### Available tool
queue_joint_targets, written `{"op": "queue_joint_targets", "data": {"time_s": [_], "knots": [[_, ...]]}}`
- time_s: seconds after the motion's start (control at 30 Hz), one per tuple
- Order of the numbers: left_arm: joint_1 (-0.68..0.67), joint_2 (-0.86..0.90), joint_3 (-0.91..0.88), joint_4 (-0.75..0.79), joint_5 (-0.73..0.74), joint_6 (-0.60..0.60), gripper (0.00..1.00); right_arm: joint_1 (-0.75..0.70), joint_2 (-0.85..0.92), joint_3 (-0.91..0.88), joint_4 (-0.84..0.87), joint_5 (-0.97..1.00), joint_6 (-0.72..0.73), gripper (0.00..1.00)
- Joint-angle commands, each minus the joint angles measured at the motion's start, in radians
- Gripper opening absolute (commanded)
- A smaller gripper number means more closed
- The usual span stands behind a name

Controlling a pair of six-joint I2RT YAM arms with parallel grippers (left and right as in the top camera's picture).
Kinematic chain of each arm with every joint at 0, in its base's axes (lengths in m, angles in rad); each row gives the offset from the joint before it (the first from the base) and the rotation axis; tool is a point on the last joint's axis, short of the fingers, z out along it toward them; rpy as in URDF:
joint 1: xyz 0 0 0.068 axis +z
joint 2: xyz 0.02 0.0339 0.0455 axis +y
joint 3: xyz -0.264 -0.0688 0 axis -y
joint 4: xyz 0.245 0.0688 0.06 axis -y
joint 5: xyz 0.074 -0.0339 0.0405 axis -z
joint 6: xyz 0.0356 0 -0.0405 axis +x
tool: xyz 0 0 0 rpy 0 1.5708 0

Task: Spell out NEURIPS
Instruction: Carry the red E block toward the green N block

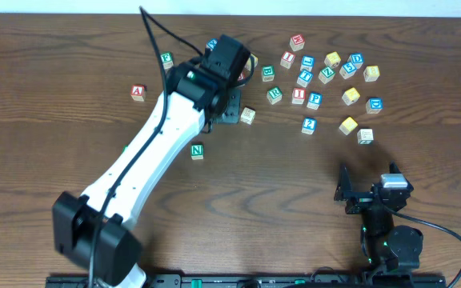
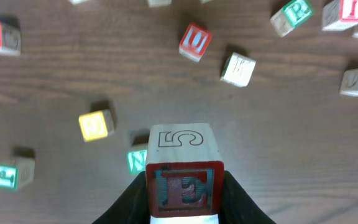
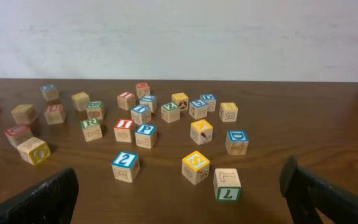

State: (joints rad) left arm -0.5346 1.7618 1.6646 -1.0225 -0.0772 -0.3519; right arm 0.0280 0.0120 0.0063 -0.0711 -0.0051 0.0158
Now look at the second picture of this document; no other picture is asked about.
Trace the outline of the green N wooden block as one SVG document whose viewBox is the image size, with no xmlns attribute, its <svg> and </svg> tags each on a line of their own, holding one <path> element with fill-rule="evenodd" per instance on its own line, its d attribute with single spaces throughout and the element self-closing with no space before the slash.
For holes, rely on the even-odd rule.
<svg viewBox="0 0 358 224">
<path fill-rule="evenodd" d="M 127 153 L 127 165 L 130 175 L 138 175 L 145 171 L 148 144 L 133 145 Z"/>
</svg>

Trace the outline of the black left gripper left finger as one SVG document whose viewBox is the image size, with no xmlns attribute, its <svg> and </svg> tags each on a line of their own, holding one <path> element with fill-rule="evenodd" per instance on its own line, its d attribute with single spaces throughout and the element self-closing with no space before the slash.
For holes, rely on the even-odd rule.
<svg viewBox="0 0 358 224">
<path fill-rule="evenodd" d="M 145 171 L 92 224 L 150 224 Z"/>
</svg>

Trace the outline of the red E wooden block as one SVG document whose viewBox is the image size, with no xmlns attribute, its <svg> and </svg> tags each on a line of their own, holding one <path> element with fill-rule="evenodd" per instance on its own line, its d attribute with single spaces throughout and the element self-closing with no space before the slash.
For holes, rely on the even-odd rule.
<svg viewBox="0 0 358 224">
<path fill-rule="evenodd" d="M 155 218 L 219 213 L 224 162 L 208 123 L 152 126 L 145 167 Z"/>
</svg>

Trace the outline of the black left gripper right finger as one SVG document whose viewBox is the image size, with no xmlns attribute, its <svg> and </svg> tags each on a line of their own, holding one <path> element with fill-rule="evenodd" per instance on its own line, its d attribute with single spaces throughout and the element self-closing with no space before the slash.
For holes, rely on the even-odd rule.
<svg viewBox="0 0 358 224">
<path fill-rule="evenodd" d="M 224 172 L 219 224 L 275 224 L 229 171 Z"/>
</svg>

